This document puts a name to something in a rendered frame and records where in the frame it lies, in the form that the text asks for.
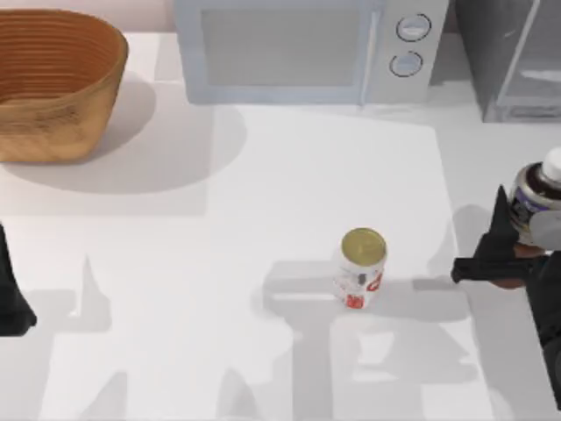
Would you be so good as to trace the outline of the dark bottle with white cap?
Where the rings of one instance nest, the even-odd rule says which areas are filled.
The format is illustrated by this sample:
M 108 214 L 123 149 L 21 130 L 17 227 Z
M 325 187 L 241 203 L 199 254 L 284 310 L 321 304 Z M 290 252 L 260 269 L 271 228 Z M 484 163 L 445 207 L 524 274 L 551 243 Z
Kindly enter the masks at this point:
M 520 169 L 506 192 L 519 232 L 515 258 L 561 258 L 561 146 Z

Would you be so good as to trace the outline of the red and white can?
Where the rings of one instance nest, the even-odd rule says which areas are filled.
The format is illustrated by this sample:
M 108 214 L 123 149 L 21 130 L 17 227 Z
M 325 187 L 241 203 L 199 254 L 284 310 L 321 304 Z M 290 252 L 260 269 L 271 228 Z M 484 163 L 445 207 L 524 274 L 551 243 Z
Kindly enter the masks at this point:
M 336 296 L 350 309 L 366 308 L 379 289 L 387 260 L 387 243 L 371 228 L 347 232 L 337 251 L 333 282 Z

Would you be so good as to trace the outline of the pale microwave oven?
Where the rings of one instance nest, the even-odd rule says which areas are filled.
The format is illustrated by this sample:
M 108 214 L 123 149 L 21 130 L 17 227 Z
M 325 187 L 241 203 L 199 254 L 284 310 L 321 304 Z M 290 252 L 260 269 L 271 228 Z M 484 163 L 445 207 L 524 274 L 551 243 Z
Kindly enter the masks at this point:
M 428 91 L 450 0 L 378 0 L 380 11 L 371 29 L 362 103 L 401 104 L 421 102 Z M 432 29 L 418 42 L 404 42 L 396 34 L 401 18 L 424 14 Z M 389 70 L 395 55 L 415 51 L 423 57 L 422 70 L 399 78 Z

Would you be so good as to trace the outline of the grey cabinet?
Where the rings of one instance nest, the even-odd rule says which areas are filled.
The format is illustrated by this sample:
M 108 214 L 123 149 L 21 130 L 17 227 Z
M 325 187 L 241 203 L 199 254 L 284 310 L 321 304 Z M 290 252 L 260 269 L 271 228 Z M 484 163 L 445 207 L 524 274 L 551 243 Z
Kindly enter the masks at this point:
M 561 123 L 561 0 L 456 0 L 486 123 Z

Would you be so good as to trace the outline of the round microwave knob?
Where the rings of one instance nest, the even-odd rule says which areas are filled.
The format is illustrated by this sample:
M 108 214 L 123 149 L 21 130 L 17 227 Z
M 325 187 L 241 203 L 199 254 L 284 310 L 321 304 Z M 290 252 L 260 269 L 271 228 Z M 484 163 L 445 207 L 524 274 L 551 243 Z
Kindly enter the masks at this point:
M 389 62 L 389 70 L 399 78 L 408 78 L 418 74 L 423 68 L 423 57 L 415 51 L 395 55 Z
M 432 22 L 424 14 L 401 18 L 396 26 L 396 34 L 404 42 L 418 42 L 428 36 Z

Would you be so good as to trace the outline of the microwave oven door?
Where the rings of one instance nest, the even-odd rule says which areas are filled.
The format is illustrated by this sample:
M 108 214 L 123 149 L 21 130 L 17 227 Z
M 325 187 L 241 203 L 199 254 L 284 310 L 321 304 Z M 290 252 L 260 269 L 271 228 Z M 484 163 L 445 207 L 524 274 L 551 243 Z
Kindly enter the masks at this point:
M 174 0 L 188 100 L 359 104 L 378 0 Z

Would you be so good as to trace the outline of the brown wooden basket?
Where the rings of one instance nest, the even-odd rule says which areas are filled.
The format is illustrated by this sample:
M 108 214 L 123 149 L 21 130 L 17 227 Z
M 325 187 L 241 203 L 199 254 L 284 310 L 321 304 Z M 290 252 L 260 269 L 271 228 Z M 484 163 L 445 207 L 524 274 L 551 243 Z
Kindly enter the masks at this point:
M 77 11 L 0 9 L 0 162 L 90 154 L 117 101 L 129 46 Z

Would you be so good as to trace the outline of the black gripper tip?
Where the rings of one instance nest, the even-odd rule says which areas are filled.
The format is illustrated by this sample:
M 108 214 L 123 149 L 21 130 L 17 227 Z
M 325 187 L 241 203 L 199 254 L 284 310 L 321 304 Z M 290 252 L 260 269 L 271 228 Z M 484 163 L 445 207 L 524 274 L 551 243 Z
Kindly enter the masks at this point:
M 21 337 L 38 318 L 16 281 L 4 226 L 0 223 L 0 337 Z

